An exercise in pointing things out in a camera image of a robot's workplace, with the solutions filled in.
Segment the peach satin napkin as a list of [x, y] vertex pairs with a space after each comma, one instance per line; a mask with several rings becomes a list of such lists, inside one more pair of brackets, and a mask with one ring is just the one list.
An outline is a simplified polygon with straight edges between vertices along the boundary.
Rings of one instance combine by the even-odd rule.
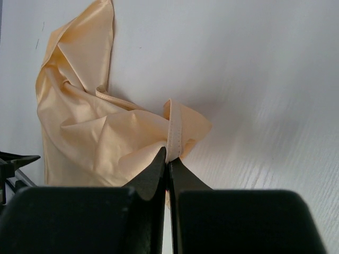
[[182, 159], [211, 130], [173, 99], [160, 116], [109, 95], [113, 20], [112, 2], [94, 1], [50, 35], [35, 85], [47, 185], [121, 187], [160, 148]]

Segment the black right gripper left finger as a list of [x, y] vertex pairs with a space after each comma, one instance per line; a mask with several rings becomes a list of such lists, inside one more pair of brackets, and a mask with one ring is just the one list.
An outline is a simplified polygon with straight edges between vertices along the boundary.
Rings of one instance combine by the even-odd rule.
[[122, 187], [23, 187], [1, 215], [1, 253], [161, 253], [165, 148]]

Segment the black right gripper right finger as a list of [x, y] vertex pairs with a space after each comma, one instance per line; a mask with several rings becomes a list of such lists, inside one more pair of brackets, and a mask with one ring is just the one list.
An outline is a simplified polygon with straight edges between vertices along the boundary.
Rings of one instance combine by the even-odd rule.
[[325, 253], [307, 204], [290, 190], [214, 190], [168, 164], [174, 253]]

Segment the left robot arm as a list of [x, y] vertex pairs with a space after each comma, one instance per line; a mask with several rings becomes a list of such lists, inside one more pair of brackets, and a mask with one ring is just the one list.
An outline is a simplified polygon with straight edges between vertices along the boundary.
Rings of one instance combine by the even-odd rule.
[[21, 168], [40, 158], [38, 155], [16, 155], [1, 151], [1, 210], [19, 189], [36, 186]]

